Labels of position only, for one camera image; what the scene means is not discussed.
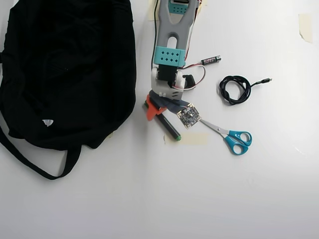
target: scissors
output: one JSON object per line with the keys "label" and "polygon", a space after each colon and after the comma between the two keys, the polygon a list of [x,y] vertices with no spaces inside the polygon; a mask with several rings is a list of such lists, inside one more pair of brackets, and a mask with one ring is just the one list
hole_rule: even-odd
{"label": "scissors", "polygon": [[[225,130],[222,129],[218,126],[215,126],[203,119],[200,120],[204,125],[206,125],[207,127],[211,128],[212,130],[216,131],[217,133],[219,133],[221,136],[223,136],[227,142],[227,144],[229,145],[231,151],[235,154],[235,155],[243,155],[248,151],[248,147],[252,144],[253,142],[253,138],[251,136],[251,134],[249,132],[241,132],[241,131],[231,131],[231,130]],[[249,136],[248,141],[244,141],[241,136],[245,134]],[[235,151],[235,146],[238,146],[241,148],[241,153],[237,153]]]}

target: scissor blade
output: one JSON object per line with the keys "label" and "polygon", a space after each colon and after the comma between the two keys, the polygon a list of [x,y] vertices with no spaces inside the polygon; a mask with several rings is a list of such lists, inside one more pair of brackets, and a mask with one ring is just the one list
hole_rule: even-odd
{"label": "scissor blade", "polygon": [[224,130],[224,129],[222,129],[222,128],[220,128],[220,127],[218,127],[218,126],[216,126],[216,125],[214,125],[214,124],[212,124],[210,122],[207,122],[207,121],[203,120],[203,119],[201,119],[200,121],[204,125],[206,125],[207,127],[211,128],[212,130],[216,131],[217,133],[220,133],[221,135],[223,135],[223,134],[228,135],[229,134],[228,130]]}

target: black marker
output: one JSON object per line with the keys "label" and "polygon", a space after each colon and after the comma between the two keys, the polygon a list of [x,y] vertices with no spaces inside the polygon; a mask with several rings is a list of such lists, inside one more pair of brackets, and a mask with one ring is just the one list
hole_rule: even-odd
{"label": "black marker", "polygon": [[170,135],[176,140],[181,141],[181,135],[180,133],[174,128],[174,126],[168,121],[168,119],[163,115],[156,115],[157,118],[160,120],[160,122],[164,125],[164,127],[167,129],[167,131],[170,133]]}

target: white logo patch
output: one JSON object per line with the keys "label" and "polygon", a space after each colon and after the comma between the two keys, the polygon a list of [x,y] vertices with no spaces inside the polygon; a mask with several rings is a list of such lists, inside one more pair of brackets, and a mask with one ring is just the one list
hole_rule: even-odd
{"label": "white logo patch", "polygon": [[44,120],[42,120],[44,123],[45,123],[45,125],[47,126],[47,127],[50,127],[52,124],[53,124],[53,122],[54,122],[54,120],[51,120],[51,119],[44,119]]}

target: teal block with holes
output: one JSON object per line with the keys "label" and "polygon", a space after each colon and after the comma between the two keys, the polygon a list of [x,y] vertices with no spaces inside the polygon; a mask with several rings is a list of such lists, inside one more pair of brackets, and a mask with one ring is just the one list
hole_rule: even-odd
{"label": "teal block with holes", "polygon": [[168,1],[168,9],[170,13],[182,14],[184,15],[188,9],[188,5],[186,4],[175,4],[170,0]]}
{"label": "teal block with holes", "polygon": [[167,65],[183,67],[185,65],[185,50],[167,47],[156,47],[154,63],[157,65]]}

